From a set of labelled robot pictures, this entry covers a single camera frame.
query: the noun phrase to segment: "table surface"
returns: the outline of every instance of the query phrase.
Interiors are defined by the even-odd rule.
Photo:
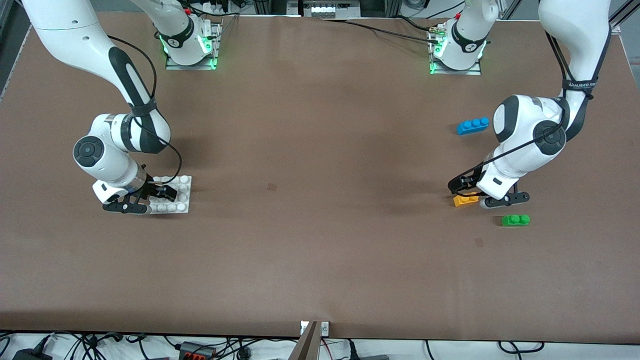
[[[144,14],[100,19],[161,68]],[[497,144],[456,125],[559,90],[537,22],[490,38],[482,76],[439,76],[423,43],[240,18],[217,70],[159,70],[191,207],[136,217],[103,211],[71,155],[126,104],[32,31],[0,103],[0,328],[295,336],[329,320],[334,337],[640,342],[640,97],[620,40],[580,136],[520,181],[531,201],[455,208],[448,180]],[[153,176],[177,164],[134,157]],[[511,213],[531,225],[501,227]]]

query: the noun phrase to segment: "brown table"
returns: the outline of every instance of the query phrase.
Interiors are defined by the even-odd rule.
[[[161,67],[143,14],[100,18]],[[103,211],[71,155],[127,106],[31,32],[0,104],[0,328],[295,336],[322,319],[334,337],[640,342],[640,97],[618,37],[580,136],[520,182],[532,200],[487,211],[454,208],[446,183],[497,141],[454,128],[557,94],[537,22],[497,23],[482,76],[429,75],[424,44],[348,24],[225,35],[218,70],[159,71],[190,212],[136,217]],[[155,176],[177,162],[134,157]],[[531,225],[501,227],[510,213]]]

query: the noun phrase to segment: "yellow lego brick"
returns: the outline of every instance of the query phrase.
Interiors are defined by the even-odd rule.
[[[478,202],[479,199],[480,199],[480,196],[460,196],[460,195],[456,195],[456,197],[453,198],[453,204],[457,208],[458,206],[471,204],[473,202]]]

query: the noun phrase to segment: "red wire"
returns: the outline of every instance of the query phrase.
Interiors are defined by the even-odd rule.
[[[324,348],[326,349],[327,353],[329,353],[329,358],[333,360],[333,356],[331,355],[331,350],[329,350],[329,345],[326,343],[324,339],[322,339],[322,343],[324,344]]]

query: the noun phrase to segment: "blue lego brick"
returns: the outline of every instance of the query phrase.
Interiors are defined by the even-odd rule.
[[[486,129],[488,126],[489,126],[489,119],[486,117],[483,117],[481,119],[463,121],[457,127],[458,135],[478,133]]]

